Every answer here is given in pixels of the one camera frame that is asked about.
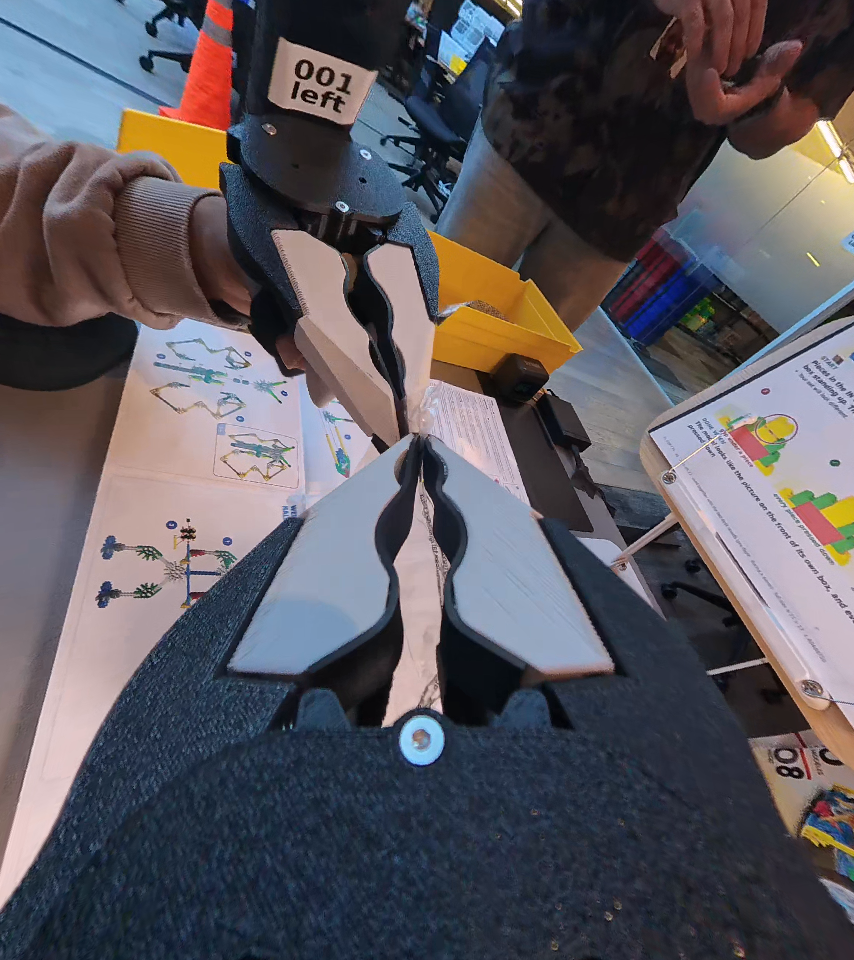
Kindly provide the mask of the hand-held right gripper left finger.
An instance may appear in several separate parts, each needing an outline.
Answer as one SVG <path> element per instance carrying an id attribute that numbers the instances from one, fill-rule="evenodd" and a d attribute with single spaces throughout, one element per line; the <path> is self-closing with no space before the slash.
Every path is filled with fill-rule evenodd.
<path id="1" fill-rule="evenodd" d="M 403 438 L 313 505 L 233 650 L 245 679 L 325 689 L 383 715 L 404 644 L 396 559 L 412 526 L 423 441 Z"/>

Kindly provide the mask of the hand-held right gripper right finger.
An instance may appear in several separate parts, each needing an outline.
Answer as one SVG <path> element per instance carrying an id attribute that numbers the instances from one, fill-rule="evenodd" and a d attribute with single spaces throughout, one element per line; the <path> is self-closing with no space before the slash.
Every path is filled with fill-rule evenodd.
<path id="1" fill-rule="evenodd" d="M 422 478 L 448 563 L 436 651 L 444 714 L 488 721 L 519 690 L 613 674 L 529 505 L 437 438 L 423 441 Z"/>

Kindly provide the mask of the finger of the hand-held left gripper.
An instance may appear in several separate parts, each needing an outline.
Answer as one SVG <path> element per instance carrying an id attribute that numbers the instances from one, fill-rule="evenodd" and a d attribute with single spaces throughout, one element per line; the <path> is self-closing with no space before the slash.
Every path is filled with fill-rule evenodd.
<path id="1" fill-rule="evenodd" d="M 392 447 L 401 438 L 395 396 L 348 304 L 341 254 L 300 230 L 274 229 L 271 239 L 301 308 L 293 337 L 313 375 L 311 392 L 340 402 L 367 436 Z"/>
<path id="2" fill-rule="evenodd" d="M 361 314 L 372 326 L 404 434 L 426 430 L 436 331 L 414 258 L 410 246 L 385 243 L 361 267 Z"/>

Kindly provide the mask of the yellow plastic bin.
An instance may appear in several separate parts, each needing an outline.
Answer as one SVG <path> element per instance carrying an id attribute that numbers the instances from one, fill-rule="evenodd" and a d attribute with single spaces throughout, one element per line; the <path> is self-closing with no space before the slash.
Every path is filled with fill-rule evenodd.
<path id="1" fill-rule="evenodd" d="M 189 186 L 218 188 L 226 133 L 126 109 L 118 152 L 152 152 Z M 436 332 L 435 360 L 491 373 L 505 356 L 538 360 L 548 374 L 582 350 L 543 293 L 515 270 L 429 231 L 440 269 L 439 305 L 449 314 Z"/>

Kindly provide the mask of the fold-out instruction booklet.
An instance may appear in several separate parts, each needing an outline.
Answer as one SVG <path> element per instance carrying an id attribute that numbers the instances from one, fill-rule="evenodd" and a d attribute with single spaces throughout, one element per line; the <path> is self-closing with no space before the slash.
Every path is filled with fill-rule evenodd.
<path id="1" fill-rule="evenodd" d="M 172 623 L 377 453 L 253 338 L 141 326 L 1 862 L 0 911 L 112 704 Z"/>

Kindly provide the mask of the person's left forearm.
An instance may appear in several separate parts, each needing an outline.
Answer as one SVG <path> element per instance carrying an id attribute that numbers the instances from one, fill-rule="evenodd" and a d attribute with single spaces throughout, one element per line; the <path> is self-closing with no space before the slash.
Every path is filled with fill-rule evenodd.
<path id="1" fill-rule="evenodd" d="M 227 325 L 189 251 L 193 206 L 215 194 L 154 153 L 57 141 L 0 103 L 0 314 L 48 328 L 106 314 Z"/>

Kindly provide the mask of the person's left hand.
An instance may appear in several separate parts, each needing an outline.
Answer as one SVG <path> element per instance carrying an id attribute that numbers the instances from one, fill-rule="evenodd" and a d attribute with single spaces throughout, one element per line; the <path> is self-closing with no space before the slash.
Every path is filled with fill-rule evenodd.
<path id="1" fill-rule="evenodd" d="M 229 326 L 247 322 L 250 332 L 278 365 L 305 375 L 313 404 L 322 409 L 335 395 L 298 346 L 294 332 L 281 330 L 276 318 L 268 318 L 268 302 L 253 295 L 250 279 L 231 251 L 228 209 L 220 194 L 204 196 L 193 206 L 188 227 L 193 273 L 201 293 L 216 318 Z"/>

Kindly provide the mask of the black block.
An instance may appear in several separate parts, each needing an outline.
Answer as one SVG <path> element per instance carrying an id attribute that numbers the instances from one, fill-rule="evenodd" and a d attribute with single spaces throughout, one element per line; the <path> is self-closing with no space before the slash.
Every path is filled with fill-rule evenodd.
<path id="1" fill-rule="evenodd" d="M 539 360 L 508 354 L 490 373 L 490 385 L 500 401 L 524 404 L 535 400 L 549 378 L 549 372 Z"/>

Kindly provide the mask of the orange traffic cone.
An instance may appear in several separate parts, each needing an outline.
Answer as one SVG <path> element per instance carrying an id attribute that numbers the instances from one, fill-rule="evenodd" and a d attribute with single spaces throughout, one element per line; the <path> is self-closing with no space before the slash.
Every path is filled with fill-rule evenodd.
<path id="1" fill-rule="evenodd" d="M 225 132 L 231 121 L 233 11 L 229 1 L 207 1 L 179 106 L 162 117 Z"/>

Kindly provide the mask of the black office chair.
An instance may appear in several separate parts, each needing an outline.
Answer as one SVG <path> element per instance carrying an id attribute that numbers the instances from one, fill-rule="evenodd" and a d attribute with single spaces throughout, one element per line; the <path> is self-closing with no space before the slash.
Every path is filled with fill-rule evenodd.
<path id="1" fill-rule="evenodd" d="M 426 193 L 433 206 L 433 224 L 452 192 L 452 185 L 444 180 L 448 164 L 463 161 L 480 117 L 486 77 L 496 51 L 490 39 L 483 39 L 463 70 L 448 81 L 443 64 L 432 52 L 440 37 L 439 31 L 428 30 L 429 43 L 421 59 L 420 76 L 404 101 L 415 134 L 387 134 L 380 140 L 381 146 L 389 142 L 413 146 L 410 164 L 390 161 L 388 166 L 404 174 L 403 187 Z"/>
<path id="2" fill-rule="evenodd" d="M 193 48 L 204 18 L 205 2 L 162 1 L 157 11 L 145 20 L 144 30 L 150 43 L 138 58 L 141 69 L 153 74 L 157 63 L 169 63 L 189 73 Z"/>

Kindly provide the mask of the black power adapter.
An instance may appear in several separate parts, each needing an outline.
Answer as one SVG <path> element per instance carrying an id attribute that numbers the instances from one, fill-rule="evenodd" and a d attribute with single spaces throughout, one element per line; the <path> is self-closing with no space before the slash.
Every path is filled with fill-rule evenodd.
<path id="1" fill-rule="evenodd" d="M 546 390 L 535 402 L 536 413 L 554 447 L 582 453 L 591 446 L 591 439 L 574 406 Z"/>

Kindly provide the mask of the stacked red and blue bins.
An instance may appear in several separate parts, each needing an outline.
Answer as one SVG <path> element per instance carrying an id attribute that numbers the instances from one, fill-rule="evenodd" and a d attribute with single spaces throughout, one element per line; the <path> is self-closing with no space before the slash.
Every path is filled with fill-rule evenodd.
<path id="1" fill-rule="evenodd" d="M 626 339 L 648 347 L 720 285 L 695 253 L 660 229 L 628 265 L 601 308 Z"/>

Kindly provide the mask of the red and tan toy box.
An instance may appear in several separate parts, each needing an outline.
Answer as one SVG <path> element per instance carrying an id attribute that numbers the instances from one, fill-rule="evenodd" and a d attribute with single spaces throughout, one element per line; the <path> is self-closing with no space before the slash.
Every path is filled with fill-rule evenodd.
<path id="1" fill-rule="evenodd" d="M 811 730 L 749 746 L 788 830 L 854 927 L 854 770 Z"/>

